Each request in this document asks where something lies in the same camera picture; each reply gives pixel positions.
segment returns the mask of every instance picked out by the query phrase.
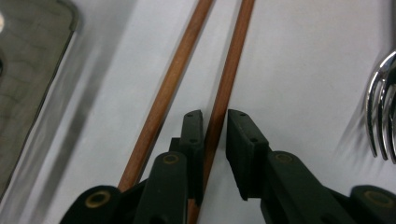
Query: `white table surface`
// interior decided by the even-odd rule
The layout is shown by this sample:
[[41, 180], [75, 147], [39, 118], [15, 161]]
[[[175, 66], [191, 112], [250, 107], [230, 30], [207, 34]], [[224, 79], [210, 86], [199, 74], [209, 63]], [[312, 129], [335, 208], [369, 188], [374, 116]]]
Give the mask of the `white table surface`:
[[[201, 109], [206, 129], [240, 2], [215, 1], [143, 178], [184, 114]], [[75, 1], [79, 26], [53, 88], [78, 79], [17, 222], [58, 223], [84, 190], [118, 185], [196, 3]], [[233, 86], [229, 107], [248, 113], [273, 150], [345, 195], [365, 184], [396, 192], [396, 165], [373, 158], [362, 122], [368, 78], [391, 50], [390, 3], [257, 0]], [[239, 196], [223, 132], [199, 223], [264, 223], [259, 205]]]

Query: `fork tine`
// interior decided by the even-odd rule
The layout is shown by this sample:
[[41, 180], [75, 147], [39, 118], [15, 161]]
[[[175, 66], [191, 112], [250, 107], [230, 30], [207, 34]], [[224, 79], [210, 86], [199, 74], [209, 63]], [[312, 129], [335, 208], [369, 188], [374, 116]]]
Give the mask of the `fork tine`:
[[390, 158], [392, 159], [393, 163], [396, 164], [396, 149], [395, 149], [395, 142], [394, 142], [394, 134], [395, 130], [393, 127], [393, 117], [396, 109], [396, 97], [395, 95], [392, 94], [391, 98], [389, 99], [390, 101], [390, 106], [389, 106], [389, 112], [388, 112], [388, 142], [389, 142], [389, 155]]
[[378, 135], [378, 144], [379, 150], [381, 151], [382, 158], [387, 161], [388, 160], [388, 147], [387, 147], [387, 140], [386, 136], [384, 135], [384, 122], [383, 122], [383, 114], [384, 114], [384, 107], [385, 107], [385, 100], [387, 98], [389, 90], [389, 81], [386, 78], [384, 83], [381, 85], [380, 93], [378, 95], [378, 108], [377, 108], [377, 125], [376, 125], [376, 133]]
[[364, 99], [365, 101], [365, 119], [366, 119], [366, 129], [367, 133], [369, 135], [369, 140], [370, 140], [370, 146], [371, 150], [373, 152], [373, 156], [377, 156], [376, 148], [375, 148], [375, 139], [374, 139], [374, 127], [373, 127], [373, 100], [375, 98], [375, 89], [376, 85], [378, 84], [378, 81], [380, 79], [380, 75], [378, 72], [375, 72], [373, 74], [373, 77], [371, 78], [371, 82], [369, 83], [369, 86], [367, 88], [367, 94], [366, 98]]

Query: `metal fork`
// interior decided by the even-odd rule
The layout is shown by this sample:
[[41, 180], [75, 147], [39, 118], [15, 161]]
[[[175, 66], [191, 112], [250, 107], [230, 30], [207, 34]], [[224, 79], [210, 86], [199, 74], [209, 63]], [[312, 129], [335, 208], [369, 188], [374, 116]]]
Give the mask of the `metal fork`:
[[367, 87], [365, 122], [374, 157], [377, 147], [382, 158], [388, 154], [396, 164], [394, 115], [396, 111], [396, 50], [390, 53], [375, 69]]

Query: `chopstick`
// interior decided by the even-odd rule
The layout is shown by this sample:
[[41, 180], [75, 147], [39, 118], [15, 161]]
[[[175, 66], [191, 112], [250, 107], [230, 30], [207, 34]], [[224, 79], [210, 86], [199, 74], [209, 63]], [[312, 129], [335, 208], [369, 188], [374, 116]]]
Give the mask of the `chopstick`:
[[136, 141], [134, 151], [120, 179], [118, 188], [121, 192], [137, 184], [144, 172], [152, 147], [155, 144], [156, 136], [166, 117], [166, 112], [170, 107], [178, 82], [191, 56], [212, 2], [213, 0], [200, 0], [191, 16], [187, 29], [177, 47], [175, 56]]
[[[254, 0], [243, 0], [239, 9], [238, 19], [233, 30], [233, 38], [224, 64], [221, 81], [210, 116], [209, 125], [205, 135], [205, 160], [204, 160], [204, 192], [219, 144], [221, 129], [233, 90], [236, 71], [244, 47], [248, 32], [248, 25], [253, 11]], [[189, 201], [189, 224], [195, 224], [199, 216], [200, 208], [194, 201]]]

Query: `rivet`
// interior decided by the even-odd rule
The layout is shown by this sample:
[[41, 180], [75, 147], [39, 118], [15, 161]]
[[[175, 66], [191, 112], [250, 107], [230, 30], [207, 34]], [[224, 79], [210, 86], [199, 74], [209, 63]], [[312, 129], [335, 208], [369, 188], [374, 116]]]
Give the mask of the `rivet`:
[[174, 164], [177, 163], [179, 160], [177, 155], [166, 155], [163, 157], [163, 163], [165, 164]]
[[107, 190], [99, 190], [91, 194], [87, 200], [85, 200], [85, 206], [89, 208], [97, 208], [108, 203], [110, 198], [111, 195]]
[[282, 153], [276, 154], [275, 158], [278, 161], [281, 161], [281, 162], [284, 162], [284, 163], [290, 163], [290, 162], [293, 161], [293, 158], [291, 156], [289, 156], [287, 154], [282, 154]]
[[380, 207], [391, 208], [394, 206], [394, 201], [389, 196], [378, 191], [367, 190], [364, 192], [364, 197]]

